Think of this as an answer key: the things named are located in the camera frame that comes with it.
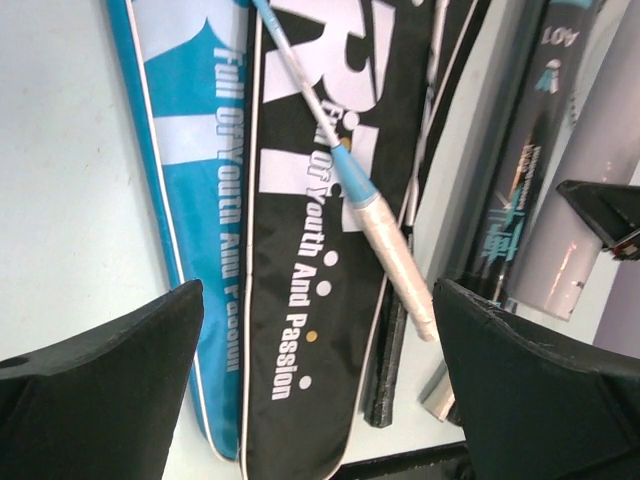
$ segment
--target racket bag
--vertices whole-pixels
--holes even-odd
[[[108,0],[172,286],[204,284],[190,375],[203,434],[238,452],[246,2]]]
[[[399,219],[418,171],[433,15],[432,2],[416,3],[271,1],[337,133]],[[386,277],[253,9],[248,37],[241,468],[252,480],[326,479],[349,439]]]

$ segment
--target white dots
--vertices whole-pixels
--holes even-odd
[[[344,114],[344,118],[342,119],[342,124],[344,128],[347,130],[353,130],[360,123],[360,115],[356,112],[347,112]]]
[[[333,267],[336,263],[338,263],[339,258],[340,256],[338,255],[338,252],[336,252],[335,250],[331,250],[324,256],[324,264],[327,267]]]
[[[316,293],[321,297],[326,297],[327,295],[329,295],[331,293],[331,282],[323,280],[318,283],[318,286],[316,287]]]
[[[305,375],[304,377],[302,377],[298,382],[298,386],[300,387],[300,390],[306,390],[307,388],[309,388],[311,386],[311,381],[312,380],[309,375]]]

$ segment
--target white tabletop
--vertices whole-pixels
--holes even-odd
[[[480,94],[505,5],[494,0],[489,11],[440,158],[462,153],[460,129],[469,128],[469,105]],[[4,0],[0,11],[2,360],[132,311],[166,292],[168,282],[103,2]],[[438,165],[430,201],[451,194],[447,169]],[[421,215],[427,246],[418,253],[426,270],[444,219]],[[439,347],[420,342],[410,326],[394,424],[374,430],[357,418],[345,461],[463,438],[416,400],[439,358]],[[209,451],[188,395],[164,478],[239,478],[237,465]]]

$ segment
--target racket handle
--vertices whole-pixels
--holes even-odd
[[[418,335],[426,342],[437,341],[439,337],[431,293],[413,261],[389,205],[378,193],[366,206],[354,208],[353,211],[362,224],[371,248],[411,315]]]

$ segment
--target badminton racket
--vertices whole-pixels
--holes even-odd
[[[253,0],[264,25],[325,134],[342,187],[378,260],[411,315],[418,335],[438,340],[432,297],[418,270],[396,218],[380,192],[341,143],[267,0]]]

